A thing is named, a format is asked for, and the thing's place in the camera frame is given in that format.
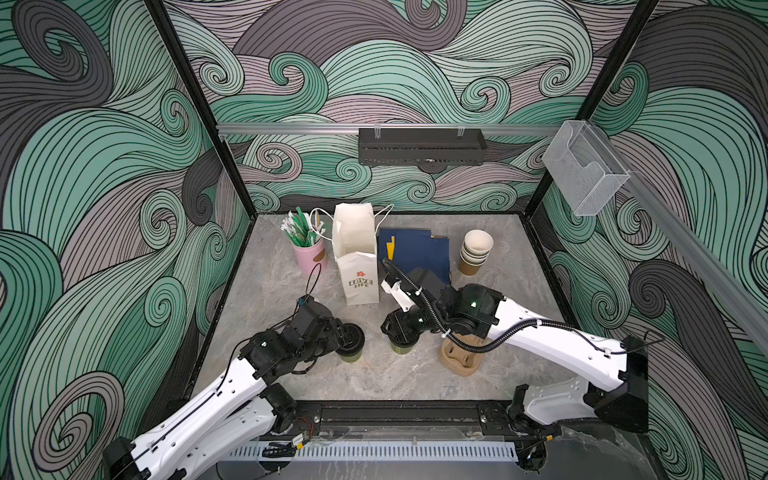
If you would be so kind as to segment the green paper coffee cup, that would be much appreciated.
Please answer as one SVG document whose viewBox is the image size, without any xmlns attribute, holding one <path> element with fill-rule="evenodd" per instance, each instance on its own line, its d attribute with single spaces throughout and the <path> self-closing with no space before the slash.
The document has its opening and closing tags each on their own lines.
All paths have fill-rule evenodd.
<svg viewBox="0 0 768 480">
<path fill-rule="evenodd" d="M 395 342 L 395 341 L 390 342 L 391 349 L 398 355 L 408 354 L 415 345 L 416 345 L 415 342 L 405 342 L 405 343 Z"/>
</svg>

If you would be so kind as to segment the brown pulp cup carrier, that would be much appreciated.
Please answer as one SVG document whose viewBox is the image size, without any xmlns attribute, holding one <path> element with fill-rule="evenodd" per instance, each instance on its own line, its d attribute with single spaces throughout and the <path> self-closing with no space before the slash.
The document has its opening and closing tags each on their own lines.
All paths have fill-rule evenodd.
<svg viewBox="0 0 768 480">
<path fill-rule="evenodd" d="M 441 344 L 438 359 L 452 373 L 461 377 L 469 377 L 479 369 L 484 355 L 469 352 L 446 338 Z"/>
</svg>

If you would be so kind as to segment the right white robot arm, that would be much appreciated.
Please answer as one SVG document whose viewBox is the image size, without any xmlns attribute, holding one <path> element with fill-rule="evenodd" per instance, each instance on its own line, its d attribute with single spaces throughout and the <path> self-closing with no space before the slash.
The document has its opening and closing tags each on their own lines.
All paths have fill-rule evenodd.
<svg viewBox="0 0 768 480">
<path fill-rule="evenodd" d="M 477 283 L 456 289 L 430 270 L 406 273 L 391 260 L 383 267 L 382 288 L 398 304 L 381 325 L 392 345 L 410 348 L 429 332 L 471 354 L 504 346 L 524 349 L 573 376 L 544 387 L 518 386 L 511 416 L 538 425 L 598 419 L 632 433 L 648 431 L 649 341 L 581 331 Z"/>
</svg>

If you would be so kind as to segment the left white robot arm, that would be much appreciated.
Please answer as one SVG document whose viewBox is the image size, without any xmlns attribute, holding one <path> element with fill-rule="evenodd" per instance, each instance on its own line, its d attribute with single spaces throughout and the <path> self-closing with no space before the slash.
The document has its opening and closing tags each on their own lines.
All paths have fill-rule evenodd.
<svg viewBox="0 0 768 480">
<path fill-rule="evenodd" d="M 279 328 L 246 339 L 203 391 L 146 433 L 118 437 L 103 452 L 107 479 L 195 479 L 224 455 L 292 425 L 296 401 L 278 380 L 344 343 L 344 325 L 312 296 Z"/>
</svg>

